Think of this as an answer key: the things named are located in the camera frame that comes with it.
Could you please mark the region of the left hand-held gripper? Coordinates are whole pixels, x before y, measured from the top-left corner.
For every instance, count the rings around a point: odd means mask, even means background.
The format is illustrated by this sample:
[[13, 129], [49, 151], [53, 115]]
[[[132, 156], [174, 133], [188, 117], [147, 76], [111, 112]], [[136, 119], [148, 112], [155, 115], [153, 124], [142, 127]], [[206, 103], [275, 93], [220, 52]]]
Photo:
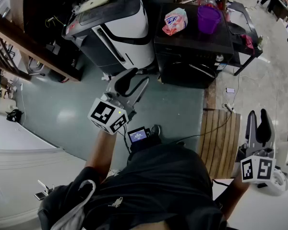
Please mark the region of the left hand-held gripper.
[[95, 99], [87, 117], [96, 127], [113, 135], [135, 115], [134, 105], [140, 101], [149, 83], [149, 77], [145, 77], [127, 94], [136, 73], [137, 68], [119, 73], [110, 80], [107, 91]]

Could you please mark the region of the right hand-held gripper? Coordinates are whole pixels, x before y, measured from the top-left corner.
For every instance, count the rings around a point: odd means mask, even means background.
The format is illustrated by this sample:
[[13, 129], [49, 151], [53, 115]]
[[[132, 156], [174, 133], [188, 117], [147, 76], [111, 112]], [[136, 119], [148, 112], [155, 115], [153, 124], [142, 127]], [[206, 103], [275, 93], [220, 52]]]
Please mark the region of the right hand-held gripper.
[[275, 130], [272, 120], [265, 109], [261, 110], [261, 123], [257, 128], [256, 114], [251, 111], [247, 119], [247, 145], [257, 141], [263, 149], [246, 154], [246, 144], [239, 146], [237, 159], [240, 163], [240, 172], [244, 183], [267, 183], [271, 181], [276, 166], [275, 159]]

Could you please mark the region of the person's left forearm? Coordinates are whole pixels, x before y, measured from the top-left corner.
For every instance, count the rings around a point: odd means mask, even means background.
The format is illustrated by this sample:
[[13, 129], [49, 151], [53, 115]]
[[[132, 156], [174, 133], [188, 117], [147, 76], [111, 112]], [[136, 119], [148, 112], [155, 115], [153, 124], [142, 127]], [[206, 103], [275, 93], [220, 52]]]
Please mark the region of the person's left forearm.
[[110, 170], [117, 134], [111, 135], [100, 130], [85, 167], [94, 168], [99, 181], [103, 182]]

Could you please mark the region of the person's right forearm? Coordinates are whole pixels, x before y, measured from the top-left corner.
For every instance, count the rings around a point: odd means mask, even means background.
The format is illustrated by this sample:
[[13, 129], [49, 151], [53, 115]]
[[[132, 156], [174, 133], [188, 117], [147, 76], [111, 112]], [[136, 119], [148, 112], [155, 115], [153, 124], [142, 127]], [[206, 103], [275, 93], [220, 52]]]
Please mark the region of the person's right forearm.
[[221, 211], [226, 220], [230, 218], [237, 203], [240, 201], [249, 187], [250, 184], [244, 183], [242, 181], [241, 174], [239, 174], [217, 198], [219, 203], [222, 205]]

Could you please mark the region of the wooden slatted mat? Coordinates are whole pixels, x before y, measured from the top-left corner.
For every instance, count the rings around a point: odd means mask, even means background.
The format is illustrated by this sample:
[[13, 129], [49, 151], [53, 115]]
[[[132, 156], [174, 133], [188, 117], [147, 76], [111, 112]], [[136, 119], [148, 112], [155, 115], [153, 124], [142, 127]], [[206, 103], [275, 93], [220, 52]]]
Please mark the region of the wooden slatted mat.
[[211, 179], [232, 175], [240, 135], [240, 114], [219, 109], [203, 110], [198, 155]]

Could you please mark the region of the small black screen device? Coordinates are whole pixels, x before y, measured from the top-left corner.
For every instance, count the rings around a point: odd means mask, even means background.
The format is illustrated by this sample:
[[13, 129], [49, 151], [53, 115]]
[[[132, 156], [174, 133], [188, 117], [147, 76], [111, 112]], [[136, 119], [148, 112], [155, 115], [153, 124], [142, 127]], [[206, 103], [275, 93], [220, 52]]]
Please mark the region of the small black screen device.
[[148, 128], [140, 127], [135, 130], [127, 132], [130, 142], [133, 144], [137, 141], [143, 140], [150, 135], [150, 130]]

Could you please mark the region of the white and black appliance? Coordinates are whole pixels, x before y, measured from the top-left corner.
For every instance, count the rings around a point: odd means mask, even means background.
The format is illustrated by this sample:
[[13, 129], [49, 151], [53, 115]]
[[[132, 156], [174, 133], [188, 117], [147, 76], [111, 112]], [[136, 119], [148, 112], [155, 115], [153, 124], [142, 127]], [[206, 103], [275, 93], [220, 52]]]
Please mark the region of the white and black appliance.
[[144, 72], [155, 60], [142, 0], [85, 0], [73, 7], [62, 37], [108, 76], [131, 68]]

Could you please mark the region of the black washing machine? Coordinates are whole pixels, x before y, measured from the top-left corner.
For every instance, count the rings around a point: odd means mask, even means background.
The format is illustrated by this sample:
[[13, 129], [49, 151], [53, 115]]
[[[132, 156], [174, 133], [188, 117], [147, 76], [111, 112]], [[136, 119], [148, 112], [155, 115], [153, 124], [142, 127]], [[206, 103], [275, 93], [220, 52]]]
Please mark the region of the black washing machine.
[[[164, 84], [206, 89], [229, 63], [234, 54], [228, 24], [222, 18], [213, 34], [198, 29], [198, 7], [181, 3], [161, 6], [154, 45], [160, 80]], [[188, 25], [172, 36], [163, 32], [165, 16], [176, 8], [186, 11]]]

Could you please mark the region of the red cloth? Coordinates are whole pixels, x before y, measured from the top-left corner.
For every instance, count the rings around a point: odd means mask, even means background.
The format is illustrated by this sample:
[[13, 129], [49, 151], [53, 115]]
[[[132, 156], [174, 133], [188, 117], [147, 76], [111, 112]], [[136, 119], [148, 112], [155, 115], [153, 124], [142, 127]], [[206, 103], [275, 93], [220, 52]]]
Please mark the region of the red cloth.
[[244, 42], [245, 46], [247, 46], [247, 48], [254, 49], [253, 43], [252, 43], [252, 38], [250, 36], [248, 36], [247, 34], [242, 34], [242, 35], [240, 35], [240, 38]]

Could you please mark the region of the person's body in black clothing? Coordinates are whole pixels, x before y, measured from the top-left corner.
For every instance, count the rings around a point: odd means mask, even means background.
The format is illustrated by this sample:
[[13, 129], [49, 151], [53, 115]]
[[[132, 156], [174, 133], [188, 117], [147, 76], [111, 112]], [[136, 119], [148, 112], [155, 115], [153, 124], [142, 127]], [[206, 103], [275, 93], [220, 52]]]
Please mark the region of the person's body in black clothing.
[[161, 221], [170, 230], [228, 227], [212, 199], [206, 167], [194, 151], [182, 146], [139, 151], [118, 175], [103, 182], [94, 168], [84, 168], [73, 182], [57, 187], [42, 201], [42, 230], [50, 230], [86, 197], [81, 225], [85, 230], [130, 230]]

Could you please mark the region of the purple plastic bucket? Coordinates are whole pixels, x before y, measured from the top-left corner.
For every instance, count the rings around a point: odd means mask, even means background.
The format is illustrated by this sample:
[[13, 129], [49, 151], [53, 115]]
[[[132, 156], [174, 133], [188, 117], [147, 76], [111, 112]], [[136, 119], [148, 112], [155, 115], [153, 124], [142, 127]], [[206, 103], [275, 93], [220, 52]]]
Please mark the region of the purple plastic bucket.
[[205, 34], [213, 34], [221, 21], [221, 12], [213, 7], [202, 5], [198, 7], [198, 29]]

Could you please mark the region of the brown wooden shelf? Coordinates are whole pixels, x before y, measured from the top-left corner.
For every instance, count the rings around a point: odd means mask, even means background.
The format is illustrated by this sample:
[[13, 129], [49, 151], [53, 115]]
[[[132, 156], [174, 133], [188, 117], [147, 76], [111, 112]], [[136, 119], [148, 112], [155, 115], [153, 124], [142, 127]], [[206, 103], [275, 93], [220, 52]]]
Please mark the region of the brown wooden shelf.
[[30, 80], [32, 60], [67, 79], [80, 81], [79, 52], [61, 32], [72, 0], [0, 0], [0, 69]]

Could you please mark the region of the black side table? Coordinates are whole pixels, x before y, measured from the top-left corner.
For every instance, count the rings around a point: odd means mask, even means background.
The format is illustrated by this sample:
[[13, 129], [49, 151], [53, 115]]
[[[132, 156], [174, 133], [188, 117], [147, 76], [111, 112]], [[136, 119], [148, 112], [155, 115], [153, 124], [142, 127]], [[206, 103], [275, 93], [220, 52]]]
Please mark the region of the black side table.
[[[230, 2], [227, 6], [228, 28], [233, 44], [234, 55], [229, 65], [236, 67], [234, 76], [238, 76], [255, 58], [263, 53], [263, 50], [257, 48], [258, 34], [243, 4], [239, 2]], [[246, 34], [252, 38], [254, 49], [245, 46], [240, 38], [241, 34]]]

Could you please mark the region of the black bag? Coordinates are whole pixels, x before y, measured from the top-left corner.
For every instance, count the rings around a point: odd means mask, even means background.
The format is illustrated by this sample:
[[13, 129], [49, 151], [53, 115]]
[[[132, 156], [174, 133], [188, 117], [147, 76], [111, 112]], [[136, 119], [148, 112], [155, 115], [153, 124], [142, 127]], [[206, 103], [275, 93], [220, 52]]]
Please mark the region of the black bag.
[[6, 114], [6, 120], [11, 122], [19, 122], [21, 120], [23, 112], [18, 109], [14, 109], [11, 112], [6, 112]]

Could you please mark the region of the white door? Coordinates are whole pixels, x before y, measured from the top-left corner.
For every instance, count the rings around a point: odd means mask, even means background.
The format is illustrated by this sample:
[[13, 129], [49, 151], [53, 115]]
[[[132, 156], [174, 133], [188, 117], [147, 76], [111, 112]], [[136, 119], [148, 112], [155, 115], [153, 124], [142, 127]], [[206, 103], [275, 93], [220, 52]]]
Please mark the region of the white door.
[[69, 184], [84, 164], [63, 149], [0, 151], [0, 230], [38, 228], [35, 194]]

